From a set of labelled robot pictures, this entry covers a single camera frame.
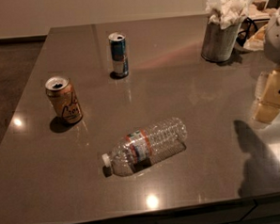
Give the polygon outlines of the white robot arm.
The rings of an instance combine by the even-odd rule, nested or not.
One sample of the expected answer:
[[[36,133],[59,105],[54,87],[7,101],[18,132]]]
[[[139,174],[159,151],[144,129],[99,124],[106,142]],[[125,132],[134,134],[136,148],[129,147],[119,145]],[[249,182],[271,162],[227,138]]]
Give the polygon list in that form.
[[[266,26],[264,54],[270,61],[280,64],[280,7]]]

